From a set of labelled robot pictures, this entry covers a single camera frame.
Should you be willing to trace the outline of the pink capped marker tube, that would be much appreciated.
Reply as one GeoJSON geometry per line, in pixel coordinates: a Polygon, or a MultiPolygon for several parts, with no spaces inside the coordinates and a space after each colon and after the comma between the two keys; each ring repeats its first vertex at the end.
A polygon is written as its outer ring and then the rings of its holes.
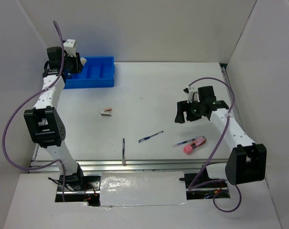
{"type": "Polygon", "coordinates": [[[191,154],[195,149],[197,149],[198,147],[204,145],[205,143],[206,143],[206,138],[204,136],[200,136],[200,137],[194,139],[188,145],[186,145],[183,148],[183,152],[185,154],[191,154]]]}

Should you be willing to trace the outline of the pink white mini stapler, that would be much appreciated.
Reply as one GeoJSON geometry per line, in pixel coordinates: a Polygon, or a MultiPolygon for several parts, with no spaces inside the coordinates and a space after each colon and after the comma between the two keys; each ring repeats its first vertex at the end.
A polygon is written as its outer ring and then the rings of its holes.
{"type": "Polygon", "coordinates": [[[112,108],[111,107],[104,108],[100,110],[100,114],[101,116],[112,116],[112,108]]]}

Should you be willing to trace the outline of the black gel pen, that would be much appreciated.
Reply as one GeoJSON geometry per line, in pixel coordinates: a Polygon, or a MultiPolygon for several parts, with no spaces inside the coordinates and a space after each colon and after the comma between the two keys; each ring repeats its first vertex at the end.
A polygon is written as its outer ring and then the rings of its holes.
{"type": "Polygon", "coordinates": [[[126,165],[126,158],[125,158],[125,138],[122,139],[122,165],[126,165]]]}

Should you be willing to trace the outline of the white staples box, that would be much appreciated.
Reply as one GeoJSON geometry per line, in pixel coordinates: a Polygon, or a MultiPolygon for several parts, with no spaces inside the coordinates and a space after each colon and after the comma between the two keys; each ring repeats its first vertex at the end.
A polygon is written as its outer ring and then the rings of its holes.
{"type": "Polygon", "coordinates": [[[85,64],[87,63],[87,59],[84,58],[84,57],[81,57],[81,58],[80,58],[80,62],[81,62],[81,64],[82,64],[82,66],[84,67],[85,64]]]}

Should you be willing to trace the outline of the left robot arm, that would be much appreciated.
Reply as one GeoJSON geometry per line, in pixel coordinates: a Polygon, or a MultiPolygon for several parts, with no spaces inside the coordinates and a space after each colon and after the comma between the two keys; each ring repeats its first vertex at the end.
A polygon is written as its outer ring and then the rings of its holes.
{"type": "Polygon", "coordinates": [[[78,53],[68,56],[61,47],[47,48],[47,56],[49,60],[44,65],[43,92],[33,108],[24,111],[24,119],[32,141],[45,149],[60,168],[60,184],[80,191],[86,179],[66,146],[66,129],[57,112],[68,74],[82,70],[80,56],[78,53]]]}

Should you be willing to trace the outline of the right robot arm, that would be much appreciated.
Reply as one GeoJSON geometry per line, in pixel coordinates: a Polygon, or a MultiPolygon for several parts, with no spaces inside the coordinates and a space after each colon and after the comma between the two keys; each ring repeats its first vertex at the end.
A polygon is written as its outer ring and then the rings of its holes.
{"type": "Polygon", "coordinates": [[[211,187],[217,179],[239,185],[261,181],[265,178],[267,149],[251,139],[231,116],[230,107],[223,100],[217,100],[212,86],[187,87],[187,100],[177,103],[175,122],[196,121],[202,117],[212,122],[227,143],[230,156],[226,163],[209,163],[200,175],[200,182],[211,187]]]}

